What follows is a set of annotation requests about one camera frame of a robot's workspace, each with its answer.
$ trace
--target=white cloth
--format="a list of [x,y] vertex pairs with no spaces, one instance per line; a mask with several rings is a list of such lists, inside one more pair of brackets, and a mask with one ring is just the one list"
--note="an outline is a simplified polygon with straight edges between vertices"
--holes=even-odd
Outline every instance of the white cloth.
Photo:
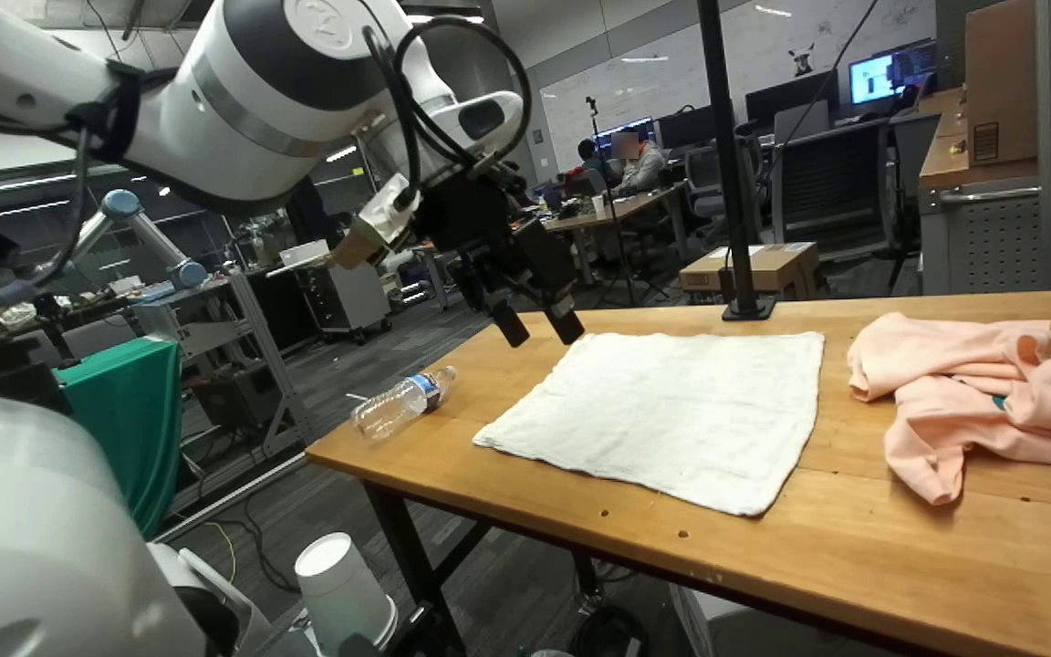
[[583,334],[477,444],[763,515],[819,414],[819,332]]

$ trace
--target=white cup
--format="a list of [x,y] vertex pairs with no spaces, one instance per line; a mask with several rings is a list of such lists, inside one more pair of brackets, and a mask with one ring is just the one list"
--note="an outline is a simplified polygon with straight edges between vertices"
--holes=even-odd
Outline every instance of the white cup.
[[341,654],[349,635],[369,643],[388,635],[391,598],[346,534],[307,545],[296,558],[296,577],[325,654]]

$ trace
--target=laboratory room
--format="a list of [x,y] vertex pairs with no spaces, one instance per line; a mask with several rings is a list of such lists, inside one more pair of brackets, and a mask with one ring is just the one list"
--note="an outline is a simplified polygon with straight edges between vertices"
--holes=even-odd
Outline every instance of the laboratory room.
[[1051,0],[0,0],[0,654],[1051,654]]

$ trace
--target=pink cloth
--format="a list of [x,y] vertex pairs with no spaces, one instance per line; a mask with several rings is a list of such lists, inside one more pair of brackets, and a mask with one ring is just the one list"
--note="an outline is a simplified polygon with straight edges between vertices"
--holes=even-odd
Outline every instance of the pink cloth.
[[965,490],[971,444],[1009,461],[1051,464],[1051,324],[1046,322],[910,322],[882,312],[851,341],[860,401],[896,393],[882,452],[928,503]]

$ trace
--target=person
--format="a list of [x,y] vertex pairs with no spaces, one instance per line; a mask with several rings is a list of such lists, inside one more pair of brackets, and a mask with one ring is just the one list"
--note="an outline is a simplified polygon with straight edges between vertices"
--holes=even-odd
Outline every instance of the person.
[[591,139],[577,143],[577,155],[583,161],[583,180],[594,192],[607,192],[621,181],[621,175],[607,164]]
[[664,148],[646,143],[635,129],[628,129],[617,147],[626,154],[626,180],[611,184],[611,197],[635,197],[654,189],[661,181]]

